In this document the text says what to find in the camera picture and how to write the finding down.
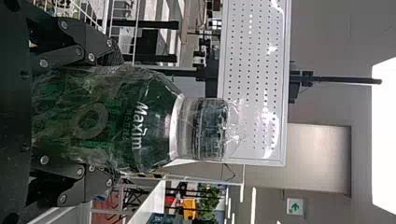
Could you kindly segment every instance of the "white wall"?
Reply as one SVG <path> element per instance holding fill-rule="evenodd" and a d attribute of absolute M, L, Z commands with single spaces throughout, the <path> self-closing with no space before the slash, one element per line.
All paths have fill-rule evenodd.
<path fill-rule="evenodd" d="M 317 75 L 369 77 L 374 64 L 396 57 L 395 7 L 394 0 L 292 0 L 291 58 Z M 352 200 L 327 203 L 313 216 L 349 205 L 351 220 L 344 223 L 396 223 L 396 216 L 372 205 L 370 88 L 313 88 L 290 107 L 290 122 L 352 126 Z"/>

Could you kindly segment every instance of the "metal frame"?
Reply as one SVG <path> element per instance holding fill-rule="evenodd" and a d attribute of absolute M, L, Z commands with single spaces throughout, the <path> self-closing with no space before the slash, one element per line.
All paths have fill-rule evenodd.
<path fill-rule="evenodd" d="M 242 111 L 248 113 L 248 116 L 243 117 L 242 126 L 245 125 L 245 131 L 250 132 L 250 127 L 257 125 L 254 132 L 247 134 L 254 136 L 254 139 L 234 146 L 238 150 L 227 160 L 228 163 L 270 166 L 286 164 L 290 14 L 291 0 L 272 0 L 269 3 L 260 0 L 224 2 L 218 97 L 229 101 L 245 99 L 249 109 Z M 256 116 L 250 113 L 253 106 Z M 278 141 L 274 140 L 275 137 L 268 140 L 267 136 L 262 136 L 264 129 L 268 132 L 276 132 L 276 129 L 269 129 L 265 125 L 262 127 L 255 120 L 262 116 L 265 107 L 271 114 L 276 113 L 279 119 Z M 259 150 L 264 146 L 271 146 L 273 153 L 257 160 L 261 155 Z"/>

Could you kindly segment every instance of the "black metal bracket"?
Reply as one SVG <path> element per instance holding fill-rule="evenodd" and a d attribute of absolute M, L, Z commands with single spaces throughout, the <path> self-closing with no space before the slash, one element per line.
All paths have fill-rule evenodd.
<path fill-rule="evenodd" d="M 106 169 L 47 156 L 34 156 L 32 168 L 35 179 L 29 184 L 27 205 L 76 206 L 91 201 L 118 181 L 118 176 Z"/>
<path fill-rule="evenodd" d="M 72 18 L 54 18 L 24 1 L 34 75 L 71 63 L 120 65 L 120 49 L 95 27 Z"/>

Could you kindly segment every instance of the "white perforated board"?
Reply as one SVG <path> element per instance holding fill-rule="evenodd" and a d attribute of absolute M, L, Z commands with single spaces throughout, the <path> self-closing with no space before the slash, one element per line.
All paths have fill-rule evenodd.
<path fill-rule="evenodd" d="M 246 136 L 228 163 L 286 163 L 290 5 L 290 0 L 223 2 L 218 97 L 248 105 L 241 111 Z"/>

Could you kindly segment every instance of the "exit sign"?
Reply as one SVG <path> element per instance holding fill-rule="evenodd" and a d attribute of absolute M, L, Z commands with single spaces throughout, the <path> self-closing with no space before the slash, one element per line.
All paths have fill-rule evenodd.
<path fill-rule="evenodd" d="M 304 216 L 304 200 L 288 198 L 286 213 L 292 216 Z"/>

